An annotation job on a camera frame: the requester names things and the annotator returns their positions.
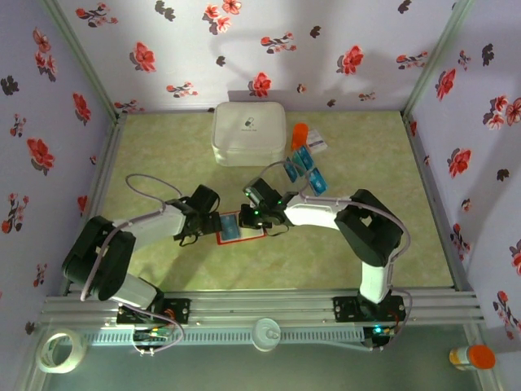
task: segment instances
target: white plastic container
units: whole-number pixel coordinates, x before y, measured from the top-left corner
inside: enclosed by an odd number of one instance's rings
[[[226,102],[215,109],[212,148],[219,165],[266,166],[284,159],[286,114],[275,102]]]

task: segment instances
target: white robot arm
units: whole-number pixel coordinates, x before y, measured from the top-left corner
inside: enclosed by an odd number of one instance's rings
[[[239,225],[249,228],[272,225],[314,225],[340,231],[362,260],[358,311],[368,318],[388,310],[391,254],[399,246],[400,221],[371,193],[359,190],[350,199],[306,197],[295,192],[280,196],[264,180],[256,178],[244,188],[251,204],[243,204]],[[88,221],[63,263],[64,275],[99,300],[112,299],[141,309],[160,311],[163,294],[148,282],[127,273],[132,253],[167,236],[194,243],[201,235],[221,231],[221,220],[211,210],[218,195],[200,185],[191,197],[171,200],[156,217],[121,228],[97,216]],[[100,249],[110,242],[103,254]],[[94,273],[91,283],[89,275]]]

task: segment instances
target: orange object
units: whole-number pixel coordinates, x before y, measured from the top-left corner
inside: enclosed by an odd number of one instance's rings
[[[496,355],[485,345],[472,345],[450,351],[450,362],[462,371],[492,369],[496,365]]]
[[[303,145],[306,145],[308,141],[309,127],[302,122],[295,125],[293,128],[293,138],[291,139],[291,150],[294,151],[299,149]]]
[[[474,345],[469,348],[469,361],[478,369],[491,369],[496,365],[494,352],[485,345]]]

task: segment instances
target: masking tape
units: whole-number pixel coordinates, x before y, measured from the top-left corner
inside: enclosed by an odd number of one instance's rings
[[[60,364],[56,364],[53,353],[59,344],[59,339],[68,337],[72,345],[68,357]],[[76,368],[85,357],[87,351],[87,341],[85,338],[72,330],[60,328],[49,333],[42,339],[36,352],[38,367],[46,373],[67,373]]]

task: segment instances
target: wall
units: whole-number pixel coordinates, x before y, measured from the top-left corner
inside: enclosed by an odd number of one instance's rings
[[[56,0],[120,111],[402,109],[455,0]]]
[[[0,42],[0,389],[9,391],[42,302],[59,294],[109,120],[37,3],[2,1]]]
[[[519,30],[518,1],[476,0],[410,118],[511,389],[521,389]]]

